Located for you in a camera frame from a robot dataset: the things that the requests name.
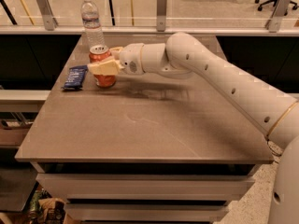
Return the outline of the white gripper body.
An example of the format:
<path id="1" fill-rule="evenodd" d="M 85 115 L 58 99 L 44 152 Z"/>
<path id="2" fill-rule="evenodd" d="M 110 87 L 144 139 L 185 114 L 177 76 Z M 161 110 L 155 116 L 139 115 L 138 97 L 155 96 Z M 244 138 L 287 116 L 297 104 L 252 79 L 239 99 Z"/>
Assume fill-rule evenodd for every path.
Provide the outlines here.
<path id="1" fill-rule="evenodd" d="M 128 75 L 143 75 L 144 70 L 141 63 L 141 51 L 143 43 L 134 43 L 127 45 L 121 50 L 120 62 L 124 72 Z"/>

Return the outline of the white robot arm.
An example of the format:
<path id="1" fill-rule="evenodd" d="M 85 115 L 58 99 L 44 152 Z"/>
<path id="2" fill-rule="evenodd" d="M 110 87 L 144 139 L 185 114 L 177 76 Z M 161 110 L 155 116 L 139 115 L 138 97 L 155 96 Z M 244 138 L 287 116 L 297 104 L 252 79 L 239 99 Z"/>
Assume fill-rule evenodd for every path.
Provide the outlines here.
<path id="1" fill-rule="evenodd" d="M 283 149 L 273 187 L 268 224 L 299 221 L 298 100 L 209 51 L 191 35 L 175 33 L 160 44 L 130 44 L 88 64 L 96 76 L 118 74 L 204 78 L 265 137 Z"/>

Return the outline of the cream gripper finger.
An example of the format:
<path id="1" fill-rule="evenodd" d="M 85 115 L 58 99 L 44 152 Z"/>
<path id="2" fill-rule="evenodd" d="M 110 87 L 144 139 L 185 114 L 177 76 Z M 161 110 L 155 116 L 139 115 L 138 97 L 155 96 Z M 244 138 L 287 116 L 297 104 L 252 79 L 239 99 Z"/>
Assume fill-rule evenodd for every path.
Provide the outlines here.
<path id="1" fill-rule="evenodd" d="M 103 76 L 115 76 L 123 70 L 120 61 L 116 60 L 114 57 L 108 57 L 103 61 L 89 63 L 87 67 L 93 75 Z"/>
<path id="2" fill-rule="evenodd" d="M 115 47 L 109 49 L 111 52 L 111 55 L 114 57 L 115 60 L 118 60 L 120 58 L 121 51 L 123 50 L 123 47 Z"/>

